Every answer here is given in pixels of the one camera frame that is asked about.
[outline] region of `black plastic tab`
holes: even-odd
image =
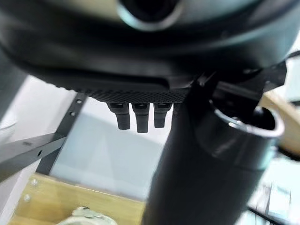
[[[108,103],[108,108],[116,114],[118,128],[120,130],[130,129],[129,104]]]
[[[150,104],[147,103],[132,104],[132,108],[133,111],[135,112],[137,132],[147,133]]]
[[[167,112],[171,109],[171,103],[158,103],[154,104],[154,127],[164,128],[165,127],[165,117]]]

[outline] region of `white wall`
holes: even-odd
[[[10,109],[16,113],[15,133],[9,142],[52,133],[66,113],[75,92],[28,76]],[[0,225],[6,225],[38,162],[0,183]]]
[[[171,127],[155,129],[150,107],[149,132],[136,132],[135,114],[131,129],[121,131],[115,115],[105,103],[89,99],[68,137],[51,175],[117,195],[144,200]]]

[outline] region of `black cable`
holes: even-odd
[[[300,51],[295,51],[289,54],[288,59],[300,56]]]
[[[292,101],[290,103],[292,103],[294,106],[300,106],[300,101]]]
[[[252,207],[249,207],[249,206],[248,206],[248,210],[249,210],[250,212],[253,212],[254,214],[258,215],[259,217],[261,217],[261,218],[263,218],[263,219],[269,221],[270,223],[272,223],[272,224],[274,224],[274,225],[287,225],[287,224],[284,224],[283,222],[280,222],[280,221],[275,220],[274,218],[271,218],[271,217],[269,217],[269,216],[267,216],[267,215],[264,215],[263,213],[261,213],[261,212],[255,210],[255,209],[252,208]]]

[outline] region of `black tube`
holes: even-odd
[[[284,130],[277,115],[260,112],[254,118],[261,128],[228,118],[193,95],[174,110],[142,224],[234,224]]]

